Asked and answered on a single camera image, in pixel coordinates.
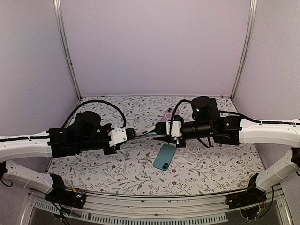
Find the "clear phone case with ring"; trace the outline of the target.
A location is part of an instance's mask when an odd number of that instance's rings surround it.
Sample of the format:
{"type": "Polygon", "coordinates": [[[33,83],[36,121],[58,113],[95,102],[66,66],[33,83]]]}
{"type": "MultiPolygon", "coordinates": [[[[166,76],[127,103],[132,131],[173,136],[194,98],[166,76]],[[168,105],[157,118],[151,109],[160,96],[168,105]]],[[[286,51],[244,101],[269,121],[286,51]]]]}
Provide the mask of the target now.
{"type": "Polygon", "coordinates": [[[182,153],[182,157],[186,161],[190,163],[194,163],[200,158],[202,151],[204,149],[205,146],[202,143],[200,143],[198,140],[190,141],[187,143],[186,148],[182,153]]]}

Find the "blue phone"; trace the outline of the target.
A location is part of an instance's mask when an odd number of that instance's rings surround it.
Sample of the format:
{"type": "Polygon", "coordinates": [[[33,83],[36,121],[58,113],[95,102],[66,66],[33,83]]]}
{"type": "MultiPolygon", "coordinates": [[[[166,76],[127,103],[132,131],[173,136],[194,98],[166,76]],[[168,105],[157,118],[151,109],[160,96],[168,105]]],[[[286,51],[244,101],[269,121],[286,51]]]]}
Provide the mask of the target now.
{"type": "Polygon", "coordinates": [[[175,152],[175,146],[163,144],[152,164],[153,167],[162,171],[167,171],[172,162],[175,152]]]}

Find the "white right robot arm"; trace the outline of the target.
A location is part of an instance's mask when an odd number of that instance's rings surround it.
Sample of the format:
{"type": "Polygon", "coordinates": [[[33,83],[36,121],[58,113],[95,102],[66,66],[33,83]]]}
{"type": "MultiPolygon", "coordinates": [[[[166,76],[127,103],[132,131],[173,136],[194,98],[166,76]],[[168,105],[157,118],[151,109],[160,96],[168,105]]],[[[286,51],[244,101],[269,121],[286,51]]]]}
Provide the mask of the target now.
{"type": "Polygon", "coordinates": [[[212,138],[214,142],[227,145],[264,144],[288,147],[288,151],[278,161],[264,171],[253,175],[242,200],[253,204],[273,185],[280,183],[300,169],[300,122],[293,120],[252,119],[238,112],[220,110],[214,98],[196,97],[181,100],[189,103],[192,109],[192,121],[172,112],[170,119],[155,125],[159,139],[185,147],[186,140],[212,138]]]}

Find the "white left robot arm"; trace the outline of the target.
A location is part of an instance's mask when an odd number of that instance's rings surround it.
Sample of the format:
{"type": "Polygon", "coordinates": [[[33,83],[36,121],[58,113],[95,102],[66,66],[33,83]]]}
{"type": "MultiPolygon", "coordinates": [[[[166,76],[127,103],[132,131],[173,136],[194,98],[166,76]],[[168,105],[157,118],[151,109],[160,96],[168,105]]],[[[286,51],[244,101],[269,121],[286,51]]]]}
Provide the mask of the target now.
{"type": "Polygon", "coordinates": [[[32,171],[14,162],[14,159],[44,157],[60,158],[78,155],[83,151],[102,149],[104,154],[115,153],[127,141],[124,128],[101,125],[101,117],[95,112],[81,112],[68,127],[52,128],[25,137],[5,138],[0,141],[0,177],[51,193],[59,203],[66,203],[70,194],[63,179],[55,174],[32,171]]]}

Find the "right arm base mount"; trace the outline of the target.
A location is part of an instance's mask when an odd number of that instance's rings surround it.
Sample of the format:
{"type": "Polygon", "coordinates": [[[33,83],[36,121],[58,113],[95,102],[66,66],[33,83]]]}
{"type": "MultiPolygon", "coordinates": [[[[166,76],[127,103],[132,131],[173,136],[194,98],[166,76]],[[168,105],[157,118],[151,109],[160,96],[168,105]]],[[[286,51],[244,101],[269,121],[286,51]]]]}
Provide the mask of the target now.
{"type": "Polygon", "coordinates": [[[250,178],[248,187],[245,191],[226,195],[225,203],[229,206],[229,209],[249,206],[263,202],[267,199],[266,191],[261,191],[257,188],[257,177],[258,174],[256,173],[250,178]]]}

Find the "purple phone with ring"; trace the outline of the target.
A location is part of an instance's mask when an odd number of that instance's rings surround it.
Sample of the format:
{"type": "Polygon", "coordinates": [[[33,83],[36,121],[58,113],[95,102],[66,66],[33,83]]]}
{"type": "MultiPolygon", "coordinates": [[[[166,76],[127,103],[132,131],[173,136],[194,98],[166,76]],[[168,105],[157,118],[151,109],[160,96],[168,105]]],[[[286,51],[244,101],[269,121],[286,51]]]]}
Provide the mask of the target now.
{"type": "Polygon", "coordinates": [[[160,122],[167,122],[171,120],[172,117],[172,113],[174,112],[173,108],[168,108],[165,113],[163,114],[163,116],[160,119],[160,122]]]}

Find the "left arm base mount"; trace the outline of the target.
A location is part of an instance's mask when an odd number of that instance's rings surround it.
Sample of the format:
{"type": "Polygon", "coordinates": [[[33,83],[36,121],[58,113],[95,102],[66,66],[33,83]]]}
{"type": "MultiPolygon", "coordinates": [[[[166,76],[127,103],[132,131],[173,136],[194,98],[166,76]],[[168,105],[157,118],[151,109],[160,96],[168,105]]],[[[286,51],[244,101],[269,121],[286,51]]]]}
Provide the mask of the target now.
{"type": "Polygon", "coordinates": [[[67,189],[63,179],[56,174],[50,174],[52,178],[52,191],[45,195],[45,199],[60,206],[69,206],[83,209],[86,202],[86,192],[78,187],[67,189]]]}

